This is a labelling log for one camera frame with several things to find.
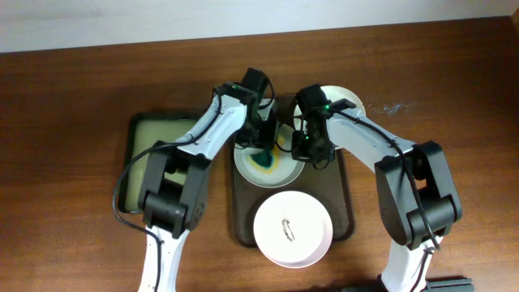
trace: dark brown tray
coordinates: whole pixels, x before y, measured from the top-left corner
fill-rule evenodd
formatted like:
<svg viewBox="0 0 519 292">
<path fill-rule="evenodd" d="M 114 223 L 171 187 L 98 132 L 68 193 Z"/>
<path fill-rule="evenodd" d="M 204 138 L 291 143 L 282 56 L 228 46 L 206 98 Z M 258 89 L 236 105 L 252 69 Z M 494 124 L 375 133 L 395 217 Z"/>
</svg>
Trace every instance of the dark brown tray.
<svg viewBox="0 0 519 292">
<path fill-rule="evenodd" d="M 232 182 L 232 222 L 234 236 L 244 247 L 257 247 L 252 229 L 260 205 L 280 191 L 302 191 L 314 196 L 328 210 L 333 224 L 333 240 L 347 239 L 354 232 L 350 188 L 341 150 L 324 170 L 306 163 L 302 173 L 284 187 L 268 189 L 248 182 L 234 164 L 234 143 L 229 143 Z"/>
</svg>

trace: black cable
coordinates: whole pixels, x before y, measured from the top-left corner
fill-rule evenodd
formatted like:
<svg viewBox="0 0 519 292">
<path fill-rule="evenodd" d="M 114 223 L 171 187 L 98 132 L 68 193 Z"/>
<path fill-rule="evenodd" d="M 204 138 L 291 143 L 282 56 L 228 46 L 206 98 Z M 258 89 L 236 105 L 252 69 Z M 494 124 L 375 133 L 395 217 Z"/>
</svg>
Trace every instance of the black cable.
<svg viewBox="0 0 519 292">
<path fill-rule="evenodd" d="M 272 82 L 270 81 L 270 79 L 268 79 L 268 86 L 270 87 L 270 92 L 271 92 L 272 96 L 270 97 L 270 101 L 268 102 L 268 104 L 259 106 L 260 110 L 265 110 L 266 108 L 268 108 L 268 106 L 271 105 L 274 102 L 274 100 L 276 99 L 276 93 L 274 92 L 274 86 L 272 86 Z"/>
<path fill-rule="evenodd" d="M 328 160 L 326 161 L 326 164 L 323 166 L 323 167 L 317 167 L 317 164 L 315 163 L 312 163 L 312 167 L 314 168 L 314 170 L 324 170 L 325 168 L 328 167 L 328 165 L 330 164 L 330 162 L 332 162 L 334 159 L 335 159 L 335 147 L 331 148 L 330 149 L 330 154 L 328 155 Z"/>
<path fill-rule="evenodd" d="M 276 143 L 277 148 L 280 149 L 282 152 L 285 152 L 285 153 L 292 153 L 292 149 L 290 149 L 290 150 L 283 149 L 283 147 L 279 145 L 279 143 L 277 142 L 277 140 L 274 141 L 274 142 Z"/>
<path fill-rule="evenodd" d="M 147 234 L 151 237 L 153 237 L 153 239 L 155 239 L 155 242 L 157 243 L 157 280 L 155 282 L 155 292 L 157 292 L 158 290 L 158 287 L 159 287 L 159 282 L 161 281 L 161 244 L 162 244 L 162 241 L 160 238 L 158 238 L 158 236 L 156 236 L 153 232 L 151 231 L 148 231 L 146 230 L 145 228 L 142 228 L 138 225 L 135 225 L 133 223 L 130 223 L 129 221 L 126 221 L 124 220 L 124 218 L 121 217 L 121 214 L 119 214 L 119 211 L 117 209 L 117 201 L 118 201 L 118 194 L 119 194 L 119 189 L 121 187 L 121 183 L 122 183 L 122 180 L 128 175 L 128 172 L 130 171 L 131 167 L 142 157 L 144 157 L 145 155 L 149 154 L 149 153 L 152 153 L 152 152 L 157 152 L 157 151 L 162 151 L 162 150 L 166 150 L 166 149 L 169 149 L 169 148 L 176 148 L 178 146 L 184 146 L 184 145 L 188 145 L 188 144 L 192 144 L 194 143 L 196 140 L 200 139 L 203 135 L 205 135 L 205 133 L 209 130 L 209 128 L 214 124 L 214 122 L 217 120 L 218 116 L 221 114 L 221 92 L 220 92 L 220 89 L 218 87 L 215 87 L 213 90 L 213 96 L 214 94 L 217 95 L 218 97 L 218 108 L 217 108 L 217 114 L 215 114 L 215 116 L 212 118 L 211 122 L 209 122 L 208 126 L 205 127 L 197 136 L 195 137 L 192 137 L 190 140 L 188 140 L 187 142 L 173 142 L 173 143 L 167 143 L 167 144 L 162 144 L 162 145 L 159 145 L 159 146 L 153 146 L 153 147 L 150 147 L 144 151 L 142 151 L 141 153 L 137 154 L 135 157 L 131 158 L 131 160 L 127 163 L 127 165 L 124 167 L 124 169 L 122 170 L 121 174 L 119 175 L 118 179 L 117 179 L 117 182 L 115 183 L 115 187 L 114 187 L 114 197 L 112 199 L 112 210 L 114 211 L 114 215 L 115 215 L 115 218 L 121 222 L 122 224 L 134 229 L 134 230 L 138 230 L 144 234 Z"/>
<path fill-rule="evenodd" d="M 402 168 L 404 169 L 405 174 L 411 183 L 411 189 L 413 190 L 414 200 L 416 200 L 416 205 L 418 206 L 418 211 L 420 212 L 420 216 L 422 217 L 422 221 L 423 221 L 423 224 L 425 225 L 426 232 L 429 235 L 429 237 L 431 238 L 431 241 L 434 244 L 435 249 L 437 251 L 439 251 L 440 245 L 438 244 L 438 241 L 436 240 L 436 236 L 432 232 L 431 224 L 429 223 L 429 220 L 427 219 L 427 216 L 425 214 L 425 210 L 423 209 L 422 200 L 420 199 L 420 194 L 418 193 L 418 188 L 416 187 L 416 182 L 414 181 L 413 174 L 411 173 L 411 170 L 410 170 L 409 166 L 407 165 L 407 160 L 404 157 L 404 153 L 402 152 L 400 147 L 398 147 L 397 142 L 395 140 L 389 138 L 379 128 L 377 128 L 367 122 L 362 121 L 360 118 L 354 118 L 348 114 L 345 114 L 341 111 L 334 110 L 334 109 L 329 109 L 328 111 L 331 113 L 339 114 L 345 118 L 348 118 L 351 121 L 354 121 L 358 124 L 361 124 L 369 129 L 375 131 L 377 134 L 381 135 L 389 144 L 391 144 L 391 147 L 393 147 L 393 148 L 395 148 L 395 150 L 397 150 L 398 155 L 400 156 L 400 158 L 402 160 Z"/>
<path fill-rule="evenodd" d="M 413 287 L 411 288 L 410 292 L 414 292 L 416 287 L 418 287 L 418 284 L 420 284 L 420 279 L 422 279 L 423 270 L 425 269 L 425 263 L 427 262 L 427 258 L 429 256 L 432 256 L 432 252 L 435 250 L 435 247 L 428 247 L 423 251 L 422 260 L 420 264 L 420 272 L 418 273 L 418 279 L 416 279 L 416 282 L 414 283 Z"/>
</svg>

